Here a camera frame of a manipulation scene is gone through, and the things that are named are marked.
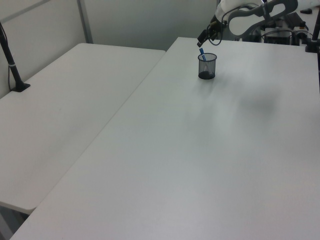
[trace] black mesh pen holder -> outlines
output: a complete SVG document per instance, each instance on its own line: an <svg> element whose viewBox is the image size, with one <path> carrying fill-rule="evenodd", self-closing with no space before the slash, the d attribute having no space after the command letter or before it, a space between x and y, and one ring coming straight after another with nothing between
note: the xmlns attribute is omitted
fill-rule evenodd
<svg viewBox="0 0 320 240"><path fill-rule="evenodd" d="M199 78L204 80L213 79L216 76L217 55L213 53L200 54L199 59Z"/></svg>

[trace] black cable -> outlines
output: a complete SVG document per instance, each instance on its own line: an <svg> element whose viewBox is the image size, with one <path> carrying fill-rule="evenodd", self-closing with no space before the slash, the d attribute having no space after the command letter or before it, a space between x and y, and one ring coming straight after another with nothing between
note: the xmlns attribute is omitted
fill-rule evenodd
<svg viewBox="0 0 320 240"><path fill-rule="evenodd" d="M280 33L280 32L290 32L291 34L293 33L293 31L291 31L291 30L275 30L275 31L267 32L267 33L261 35L261 37L263 38L263 37L265 37L267 35L276 34L276 33Z"/></svg>

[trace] blue pen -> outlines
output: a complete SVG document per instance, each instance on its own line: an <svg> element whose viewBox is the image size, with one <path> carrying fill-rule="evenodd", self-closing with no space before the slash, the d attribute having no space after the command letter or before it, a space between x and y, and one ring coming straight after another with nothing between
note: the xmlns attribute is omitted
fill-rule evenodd
<svg viewBox="0 0 320 240"><path fill-rule="evenodd" d="M206 57L205 57L205 52L202 48L199 49L200 50L200 53L201 53L201 56L203 58L204 61L207 61Z"/></svg>

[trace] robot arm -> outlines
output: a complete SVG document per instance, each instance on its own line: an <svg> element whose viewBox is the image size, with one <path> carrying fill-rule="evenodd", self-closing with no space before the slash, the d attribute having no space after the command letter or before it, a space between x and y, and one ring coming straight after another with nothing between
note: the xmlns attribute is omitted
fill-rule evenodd
<svg viewBox="0 0 320 240"><path fill-rule="evenodd" d="M296 10L320 5L320 0L222 0L210 25L199 36L198 46L214 40L227 25L236 38L243 38L255 28Z"/></svg>

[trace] white wall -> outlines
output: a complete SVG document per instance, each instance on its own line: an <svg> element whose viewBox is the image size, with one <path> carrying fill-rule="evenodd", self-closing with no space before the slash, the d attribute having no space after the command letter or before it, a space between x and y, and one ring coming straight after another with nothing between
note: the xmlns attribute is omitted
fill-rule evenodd
<svg viewBox="0 0 320 240"><path fill-rule="evenodd" d="M217 0L85 0L95 44L167 50L177 37L197 38Z"/></svg>
<svg viewBox="0 0 320 240"><path fill-rule="evenodd" d="M86 42L77 0L50 0L2 25L23 81ZM0 48L0 98L9 92L7 81L8 63Z"/></svg>
<svg viewBox="0 0 320 240"><path fill-rule="evenodd" d="M41 1L42 0L0 0L0 20Z"/></svg>

